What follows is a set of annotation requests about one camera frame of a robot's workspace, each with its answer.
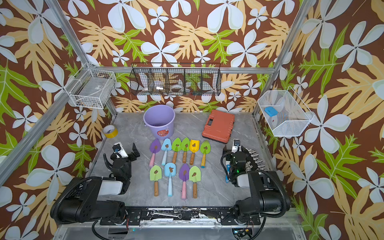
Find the blue item in basket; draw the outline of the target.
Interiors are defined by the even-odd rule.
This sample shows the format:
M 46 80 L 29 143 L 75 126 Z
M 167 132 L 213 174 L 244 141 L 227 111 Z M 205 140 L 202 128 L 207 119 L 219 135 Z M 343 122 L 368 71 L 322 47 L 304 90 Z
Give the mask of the blue item in basket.
M 274 117 L 274 116 L 277 116 L 278 115 L 278 111 L 272 107 L 272 106 L 269 106 L 269 107 L 266 107 L 264 108 L 264 111 L 265 113 L 269 116 L 269 117 Z

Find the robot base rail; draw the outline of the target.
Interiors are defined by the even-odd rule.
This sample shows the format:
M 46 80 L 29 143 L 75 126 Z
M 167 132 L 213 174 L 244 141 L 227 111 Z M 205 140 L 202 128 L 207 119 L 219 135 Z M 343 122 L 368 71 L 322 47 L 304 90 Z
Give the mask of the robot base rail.
M 192 226 L 258 226 L 262 218 L 258 214 L 241 217 L 235 207 L 126 207 L 121 220 L 111 217 L 102 218 L 103 226 L 134 226 L 143 227 L 145 224 L 158 223 L 160 225 L 192 225 Z

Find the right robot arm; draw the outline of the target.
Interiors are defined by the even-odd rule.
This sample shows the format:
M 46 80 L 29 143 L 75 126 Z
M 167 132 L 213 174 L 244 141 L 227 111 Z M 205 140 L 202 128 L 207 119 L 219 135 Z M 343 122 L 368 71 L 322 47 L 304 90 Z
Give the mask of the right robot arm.
M 221 166 L 228 183 L 250 190 L 250 197 L 220 212 L 222 225 L 260 225 L 261 217 L 279 218 L 290 209 L 291 202 L 277 172 L 267 171 L 255 151 L 223 150 Z

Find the red plastic tool case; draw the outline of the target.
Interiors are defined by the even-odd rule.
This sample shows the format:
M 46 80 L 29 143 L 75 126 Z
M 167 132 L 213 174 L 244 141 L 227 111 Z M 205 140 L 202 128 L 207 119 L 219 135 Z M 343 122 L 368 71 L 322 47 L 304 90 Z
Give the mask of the red plastic tool case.
M 227 144 L 234 128 L 235 115 L 212 110 L 204 126 L 202 136 L 206 139 Z

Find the purple trowel pink handle back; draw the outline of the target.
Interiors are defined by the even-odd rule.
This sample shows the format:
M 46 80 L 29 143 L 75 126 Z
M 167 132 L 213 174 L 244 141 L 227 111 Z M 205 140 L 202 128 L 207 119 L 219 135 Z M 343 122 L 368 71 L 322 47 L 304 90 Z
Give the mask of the purple trowel pink handle back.
M 160 150 L 161 150 L 161 143 L 159 139 L 155 139 L 150 145 L 150 151 L 152 152 L 152 156 L 149 163 L 149 167 L 152 168 L 154 166 L 156 153 L 158 153 Z

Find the yellow tape roll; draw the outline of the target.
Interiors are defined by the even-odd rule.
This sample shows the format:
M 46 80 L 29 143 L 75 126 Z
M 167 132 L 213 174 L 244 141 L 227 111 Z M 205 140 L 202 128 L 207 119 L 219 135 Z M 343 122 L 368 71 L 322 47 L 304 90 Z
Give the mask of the yellow tape roll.
M 114 125 L 107 125 L 103 128 L 103 134 L 106 138 L 112 139 L 118 135 L 118 129 Z

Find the purple plastic bucket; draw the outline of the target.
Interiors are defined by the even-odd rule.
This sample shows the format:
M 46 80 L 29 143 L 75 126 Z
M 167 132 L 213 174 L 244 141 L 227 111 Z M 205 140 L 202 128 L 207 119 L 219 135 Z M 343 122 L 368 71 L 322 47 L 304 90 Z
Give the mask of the purple plastic bucket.
M 156 139 L 165 140 L 174 134 L 175 117 L 173 108 L 167 105 L 156 105 L 144 113 L 143 119 Z

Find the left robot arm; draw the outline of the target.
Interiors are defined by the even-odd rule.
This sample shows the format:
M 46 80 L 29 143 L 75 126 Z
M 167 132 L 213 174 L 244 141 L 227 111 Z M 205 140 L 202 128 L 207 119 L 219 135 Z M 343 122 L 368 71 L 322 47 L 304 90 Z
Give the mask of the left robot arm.
M 100 196 L 123 195 L 127 192 L 132 177 L 132 162 L 140 157 L 135 144 L 127 154 L 121 143 L 113 145 L 109 162 L 103 154 L 104 162 L 111 171 L 108 178 L 76 177 L 70 181 L 51 208 L 50 216 L 56 223 L 74 224 L 102 220 L 111 224 L 122 224 L 126 218 L 126 207 L 120 201 L 99 201 Z

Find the white brush blue handle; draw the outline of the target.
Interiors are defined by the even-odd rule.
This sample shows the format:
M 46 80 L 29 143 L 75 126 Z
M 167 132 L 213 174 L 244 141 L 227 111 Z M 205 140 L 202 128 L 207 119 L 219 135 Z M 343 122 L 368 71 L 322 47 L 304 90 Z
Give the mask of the white brush blue handle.
M 226 164 L 226 183 L 230 182 L 230 164 Z

